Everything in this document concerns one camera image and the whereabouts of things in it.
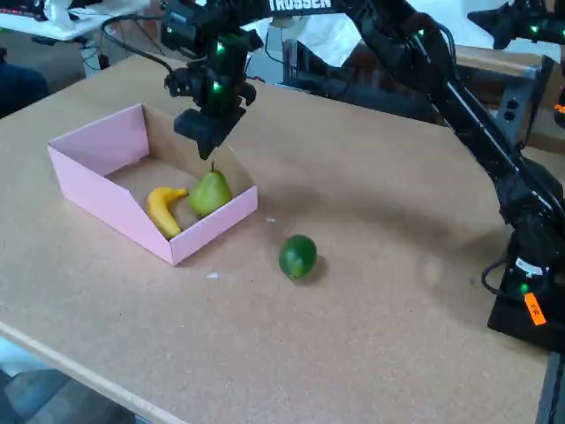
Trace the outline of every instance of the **white object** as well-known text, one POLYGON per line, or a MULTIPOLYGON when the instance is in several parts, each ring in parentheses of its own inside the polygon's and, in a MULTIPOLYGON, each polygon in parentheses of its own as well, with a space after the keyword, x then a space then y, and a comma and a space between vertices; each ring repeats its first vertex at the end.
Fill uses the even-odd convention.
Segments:
POLYGON ((25 16, 0 14, 0 28, 68 42, 75 37, 98 29, 112 16, 134 13, 147 6, 149 6, 149 0, 107 0, 103 3, 92 4, 86 9, 71 9, 71 11, 76 10, 79 20, 75 21, 74 27, 69 30, 62 29, 49 21, 38 22, 25 16))
POLYGON ((67 10, 71 6, 72 0, 45 0, 43 12, 49 22, 57 25, 61 29, 71 30, 74 28, 74 23, 67 10))
POLYGON ((516 259, 516 266, 522 271, 525 271, 528 274, 532 274, 534 276, 544 275, 544 270, 542 268, 531 265, 529 262, 524 261, 522 258, 516 259))

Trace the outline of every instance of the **metal frame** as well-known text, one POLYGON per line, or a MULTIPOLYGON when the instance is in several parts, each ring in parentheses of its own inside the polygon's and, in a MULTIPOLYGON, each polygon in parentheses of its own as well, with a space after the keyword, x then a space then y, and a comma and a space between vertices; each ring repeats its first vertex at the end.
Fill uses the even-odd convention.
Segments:
MULTIPOLYGON (((339 79, 327 79, 310 72, 310 50, 301 46, 296 40, 288 40, 283 44, 282 58, 284 62, 283 82, 288 87, 302 88, 308 83, 324 86, 327 93, 343 93, 339 99, 373 110, 393 113, 402 117, 432 122, 431 107, 425 100, 413 99, 403 95, 384 93, 378 88, 358 87, 339 79)), ((494 80, 504 83, 501 105, 497 111, 496 123, 507 134, 513 146, 521 148, 520 134, 530 109, 530 122, 527 125, 526 140, 529 138, 531 125, 536 117, 539 104, 551 76, 554 61, 543 57, 540 66, 533 66, 524 75, 516 77, 497 72, 463 67, 462 72, 471 79, 494 80)))

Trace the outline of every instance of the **floor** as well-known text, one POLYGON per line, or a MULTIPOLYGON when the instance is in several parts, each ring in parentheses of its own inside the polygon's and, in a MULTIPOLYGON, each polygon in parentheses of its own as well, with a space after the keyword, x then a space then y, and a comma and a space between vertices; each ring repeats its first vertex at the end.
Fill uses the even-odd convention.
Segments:
MULTIPOLYGON (((156 30, 148 31, 148 33, 156 35, 156 30)), ((115 28, 115 35, 133 47, 152 54, 161 54, 155 47, 155 42, 166 56, 178 57, 175 52, 171 52, 158 44, 156 39, 149 41, 148 37, 137 26, 123 24, 115 28)), ((111 64, 130 56, 128 52, 118 46, 101 39, 99 34, 95 35, 95 40, 99 46, 99 51, 109 58, 111 64)), ((77 43, 57 42, 53 46, 45 46, 34 42, 30 35, 2 30, 0 32, 0 46, 8 49, 6 58, 8 63, 34 68, 41 72, 49 84, 51 93, 85 78, 79 51, 80 45, 77 43)))

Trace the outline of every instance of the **tabletop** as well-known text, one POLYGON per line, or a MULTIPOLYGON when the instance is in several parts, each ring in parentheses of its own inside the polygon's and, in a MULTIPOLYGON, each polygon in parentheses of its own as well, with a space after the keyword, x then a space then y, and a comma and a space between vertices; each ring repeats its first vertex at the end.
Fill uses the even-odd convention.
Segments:
POLYGON ((75 25, 71 30, 63 29, 49 21, 38 22, 25 16, 0 14, 0 28, 67 42, 94 31, 112 16, 134 13, 147 6, 149 0, 104 0, 100 4, 91 4, 86 9, 72 9, 77 12, 79 20, 74 21, 75 25))
POLYGON ((1 337, 155 422, 535 420, 547 354, 486 327, 509 231, 447 128, 256 83, 226 143, 259 210, 175 268, 66 201, 48 140, 189 107, 163 77, 133 57, 0 121, 1 337), (278 269, 294 233, 307 284, 278 269))

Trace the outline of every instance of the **orange tag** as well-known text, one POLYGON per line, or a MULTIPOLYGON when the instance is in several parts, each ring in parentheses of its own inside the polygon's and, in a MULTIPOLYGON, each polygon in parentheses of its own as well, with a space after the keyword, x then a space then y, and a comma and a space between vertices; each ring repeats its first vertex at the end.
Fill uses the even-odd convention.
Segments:
POLYGON ((533 323, 536 325, 545 324, 547 322, 546 317, 541 312, 541 308, 539 307, 539 303, 538 300, 536 299, 536 296, 533 293, 527 293, 524 297, 526 301, 526 306, 530 311, 530 315, 531 315, 531 319, 533 320, 533 323))

